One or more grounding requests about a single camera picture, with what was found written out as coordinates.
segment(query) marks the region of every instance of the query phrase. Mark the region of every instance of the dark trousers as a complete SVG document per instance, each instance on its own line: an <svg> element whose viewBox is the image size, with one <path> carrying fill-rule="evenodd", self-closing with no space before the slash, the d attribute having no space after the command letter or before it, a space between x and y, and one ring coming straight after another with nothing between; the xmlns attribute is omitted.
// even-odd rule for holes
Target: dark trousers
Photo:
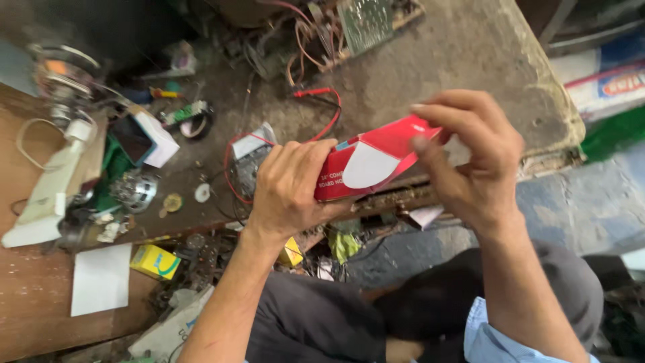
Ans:
<svg viewBox="0 0 645 363"><path fill-rule="evenodd" d="M582 344L600 326L602 288L571 251L534 242L551 288ZM466 318L484 297L481 253L468 249L373 303L357 287L271 273L246 350L249 363L384 362L385 338L424 342L419 362L462 362Z"/></svg>

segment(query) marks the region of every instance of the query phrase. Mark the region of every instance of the blue cloth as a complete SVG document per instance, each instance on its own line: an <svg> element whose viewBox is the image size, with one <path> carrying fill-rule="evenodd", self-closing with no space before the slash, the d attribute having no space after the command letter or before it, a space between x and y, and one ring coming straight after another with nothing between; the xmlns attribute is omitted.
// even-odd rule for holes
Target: blue cloth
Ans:
<svg viewBox="0 0 645 363"><path fill-rule="evenodd" d="M464 335L464 355L469 363L565 363L523 346L488 324L486 301L476 298L470 308ZM599 363L589 355L590 363Z"/></svg>

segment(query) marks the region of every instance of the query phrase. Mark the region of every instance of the yellow box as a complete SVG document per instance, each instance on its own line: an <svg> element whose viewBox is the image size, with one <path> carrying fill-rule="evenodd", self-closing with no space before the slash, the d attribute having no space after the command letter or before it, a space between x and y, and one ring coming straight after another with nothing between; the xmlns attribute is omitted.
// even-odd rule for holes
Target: yellow box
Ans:
<svg viewBox="0 0 645 363"><path fill-rule="evenodd" d="M130 262L130 267L148 276L171 280L181 259L155 245L139 247Z"/></svg>
<svg viewBox="0 0 645 363"><path fill-rule="evenodd" d="M280 251L280 255L278 255L278 261L284 265L293 267L299 264L302 260L303 254L300 253L298 244L295 243L295 239L293 239L293 237L289 238L282 251Z"/></svg>

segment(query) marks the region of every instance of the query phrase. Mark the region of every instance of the circuit board with components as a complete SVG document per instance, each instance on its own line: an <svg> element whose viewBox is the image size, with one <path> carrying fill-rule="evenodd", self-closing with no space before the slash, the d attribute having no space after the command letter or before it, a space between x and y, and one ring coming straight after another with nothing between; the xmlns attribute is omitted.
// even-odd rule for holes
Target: circuit board with components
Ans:
<svg viewBox="0 0 645 363"><path fill-rule="evenodd" d="M394 35L389 0L345 0L338 15L352 56L357 56Z"/></svg>

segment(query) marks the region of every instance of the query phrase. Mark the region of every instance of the workbench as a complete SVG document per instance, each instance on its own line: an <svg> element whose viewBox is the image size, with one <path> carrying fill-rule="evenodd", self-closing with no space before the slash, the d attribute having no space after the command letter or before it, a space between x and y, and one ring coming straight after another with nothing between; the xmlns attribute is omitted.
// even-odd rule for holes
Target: workbench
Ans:
<svg viewBox="0 0 645 363"><path fill-rule="evenodd" d="M342 97L342 117L332 136L347 140L406 116L410 104L441 90L468 88L493 95L524 137L525 155L537 158L536 164L523 164L525 178L575 163L584 125L515 1L421 3L426 9L422 19L403 28L389 42L316 76L308 85L333 87ZM240 65L231 69L214 50L196 54L204 67L191 82L205 82L201 98L214 104L213 129L196 142L175 135L181 148L156 171L161 177L156 197L145 212L135 216L136 227L118 242L144 242L222 227L230 219L218 207L229 215L234 208L222 174L228 141L265 121L280 143L305 141L333 115L329 106L288 97L282 78L272 82L255 78L248 108L243 110L250 68ZM468 152L458 143L451 142L447 150L456 164L468 159ZM542 155L555 156L541 160ZM562 155L571 156L571 160L565 161ZM194 191L202 174L212 179L215 195L198 203ZM436 195L427 181L422 171L413 167L388 186L389 194L369 196L358 203L353 215L435 204ZM173 192L184 198L184 205L161 219L163 200ZM246 216L241 203L235 205L238 215Z"/></svg>

